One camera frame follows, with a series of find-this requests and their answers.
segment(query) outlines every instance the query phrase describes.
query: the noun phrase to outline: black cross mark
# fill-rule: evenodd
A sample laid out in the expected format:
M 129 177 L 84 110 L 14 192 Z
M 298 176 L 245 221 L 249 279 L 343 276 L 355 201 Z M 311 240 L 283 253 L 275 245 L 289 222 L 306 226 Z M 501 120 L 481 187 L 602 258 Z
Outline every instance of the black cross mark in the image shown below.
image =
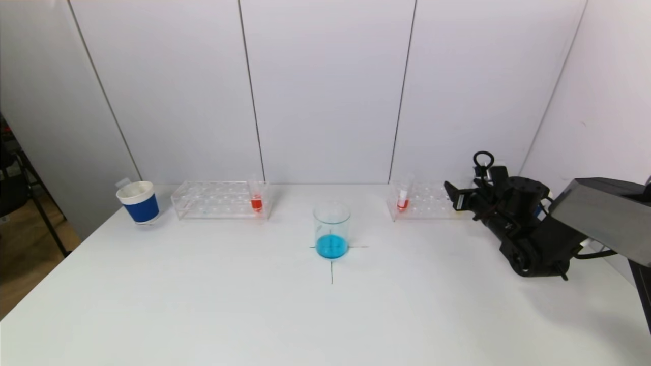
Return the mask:
M 348 246 L 348 249 L 350 248 L 368 248 L 368 246 Z M 330 261 L 330 285 L 335 284 L 335 262 L 333 260 Z

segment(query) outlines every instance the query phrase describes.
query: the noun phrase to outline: white wall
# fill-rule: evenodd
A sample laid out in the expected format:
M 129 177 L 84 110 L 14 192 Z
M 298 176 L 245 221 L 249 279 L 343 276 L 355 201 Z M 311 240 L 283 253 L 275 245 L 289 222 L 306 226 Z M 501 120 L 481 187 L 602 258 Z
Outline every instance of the white wall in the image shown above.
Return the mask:
M 237 0 L 72 6 L 144 179 L 262 178 Z
M 585 0 L 419 0 L 391 178 L 470 181 L 489 150 L 518 172 Z
M 81 238 L 138 174 L 66 1 L 0 1 L 0 110 Z
M 521 175 L 558 195 L 573 178 L 651 175 L 651 2 L 590 0 Z M 607 259 L 633 283 L 627 261 Z
M 413 6 L 242 1 L 269 181 L 386 183 Z

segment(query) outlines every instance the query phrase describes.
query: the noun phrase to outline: robotic arm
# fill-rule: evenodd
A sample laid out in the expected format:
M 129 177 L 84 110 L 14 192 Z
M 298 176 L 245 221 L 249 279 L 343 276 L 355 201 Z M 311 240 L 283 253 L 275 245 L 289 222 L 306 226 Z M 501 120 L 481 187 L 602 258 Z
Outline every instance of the robotic arm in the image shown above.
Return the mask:
M 481 155 L 487 165 L 478 163 Z M 568 280 L 570 259 L 592 259 L 617 253 L 629 259 L 651 330 L 651 183 L 607 178 L 578 178 L 555 199 L 537 180 L 508 176 L 493 166 L 494 157 L 480 151 L 473 189 L 459 190 L 445 182 L 457 211 L 472 211 L 501 241 L 500 252 L 523 277 L 560 276 Z M 541 221 L 543 200 L 552 202 Z M 581 242 L 592 238 L 610 250 L 580 254 Z

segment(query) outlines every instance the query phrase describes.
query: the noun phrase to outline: paper cup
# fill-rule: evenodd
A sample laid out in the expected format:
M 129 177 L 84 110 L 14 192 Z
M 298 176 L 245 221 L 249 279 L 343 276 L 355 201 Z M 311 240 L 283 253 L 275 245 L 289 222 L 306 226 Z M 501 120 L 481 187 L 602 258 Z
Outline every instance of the paper cup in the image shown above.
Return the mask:
M 150 223 L 158 217 L 158 203 L 151 182 L 133 182 L 115 194 L 135 223 Z

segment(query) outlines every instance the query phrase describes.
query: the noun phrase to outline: test tube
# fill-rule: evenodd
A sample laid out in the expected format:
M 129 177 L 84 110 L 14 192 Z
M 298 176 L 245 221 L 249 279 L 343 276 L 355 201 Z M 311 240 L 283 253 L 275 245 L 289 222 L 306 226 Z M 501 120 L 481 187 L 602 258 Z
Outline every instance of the test tube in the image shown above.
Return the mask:
M 411 186 L 413 185 L 414 176 L 408 174 L 405 179 L 398 182 L 398 201 L 396 206 L 399 212 L 404 212 L 409 206 L 409 194 L 411 193 Z
M 262 190 L 260 189 L 260 182 L 255 179 L 247 180 L 249 186 L 249 195 L 251 196 L 251 207 L 255 212 L 262 212 Z

